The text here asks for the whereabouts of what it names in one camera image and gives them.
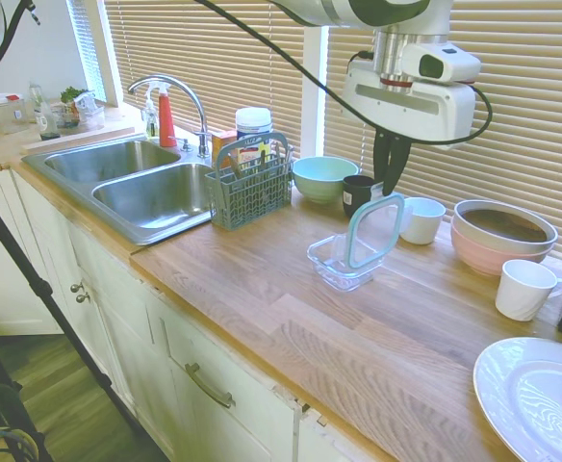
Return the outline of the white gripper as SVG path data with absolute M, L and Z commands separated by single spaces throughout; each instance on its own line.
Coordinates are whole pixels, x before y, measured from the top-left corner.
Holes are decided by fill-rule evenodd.
M 412 145 L 409 139 L 437 141 L 442 149 L 450 149 L 470 134 L 473 125 L 475 94 L 463 84 L 416 81 L 410 89 L 395 92 L 368 65 L 352 65 L 342 98 L 361 116 L 401 135 L 376 130 L 373 175 L 375 183 L 383 182 L 384 195 L 394 191 L 405 169 Z

